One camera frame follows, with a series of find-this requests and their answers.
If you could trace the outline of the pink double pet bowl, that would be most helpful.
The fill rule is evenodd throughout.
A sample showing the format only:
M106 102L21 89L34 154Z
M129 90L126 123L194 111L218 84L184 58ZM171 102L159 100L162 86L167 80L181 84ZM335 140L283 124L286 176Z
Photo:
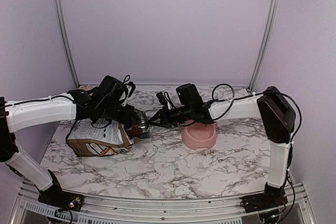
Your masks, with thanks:
M209 150L217 142L217 123L187 122L183 125L182 142L192 150Z

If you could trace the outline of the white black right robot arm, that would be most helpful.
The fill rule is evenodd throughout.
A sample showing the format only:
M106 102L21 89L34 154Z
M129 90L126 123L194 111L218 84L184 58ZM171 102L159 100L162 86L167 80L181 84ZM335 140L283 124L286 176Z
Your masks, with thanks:
M240 119L257 119L264 126L270 142L270 165L264 191L241 198L240 205L246 213L276 208L288 202L285 185L293 155L293 138L300 127L302 113L289 95L269 86L265 91L244 97L232 95L230 99L212 97L204 101L194 84L176 88L181 106L173 106L162 92L157 98L162 105L149 124L164 127L192 127L197 124L212 125L217 122Z

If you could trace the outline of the brown white dog food bag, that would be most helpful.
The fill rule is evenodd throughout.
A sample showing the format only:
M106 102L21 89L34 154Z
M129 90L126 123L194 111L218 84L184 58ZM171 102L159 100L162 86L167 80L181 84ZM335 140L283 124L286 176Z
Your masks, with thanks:
M129 138L125 126L117 121L90 119L75 121L66 136L67 145L78 157L112 156L130 151L134 144L142 142Z

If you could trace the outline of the brown dog food kibble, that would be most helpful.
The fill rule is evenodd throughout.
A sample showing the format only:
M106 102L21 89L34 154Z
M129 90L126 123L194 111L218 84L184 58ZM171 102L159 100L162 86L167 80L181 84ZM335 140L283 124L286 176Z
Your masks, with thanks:
M136 123L136 124L125 126L124 129L129 138L134 138L145 132L146 124Z

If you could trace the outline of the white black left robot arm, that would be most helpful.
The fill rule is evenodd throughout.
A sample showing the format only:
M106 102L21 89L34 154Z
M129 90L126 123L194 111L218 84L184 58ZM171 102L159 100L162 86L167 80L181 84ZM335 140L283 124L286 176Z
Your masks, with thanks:
M134 107L127 104L135 84L126 76L120 81L105 76L95 88L69 90L55 96L6 102L1 97L1 162L30 180L39 191L38 200L62 210L80 211L81 194L63 191L55 174L44 169L16 141L15 132L31 126L71 120L99 119L124 125L131 120Z

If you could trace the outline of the silver metal scoop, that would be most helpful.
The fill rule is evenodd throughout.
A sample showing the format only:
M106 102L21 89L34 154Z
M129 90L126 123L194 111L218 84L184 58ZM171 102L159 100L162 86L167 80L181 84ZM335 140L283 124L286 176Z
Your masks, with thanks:
M151 137L153 127L148 122L148 117L143 111L135 110L132 115L132 125L129 131L131 138L138 138L140 140Z

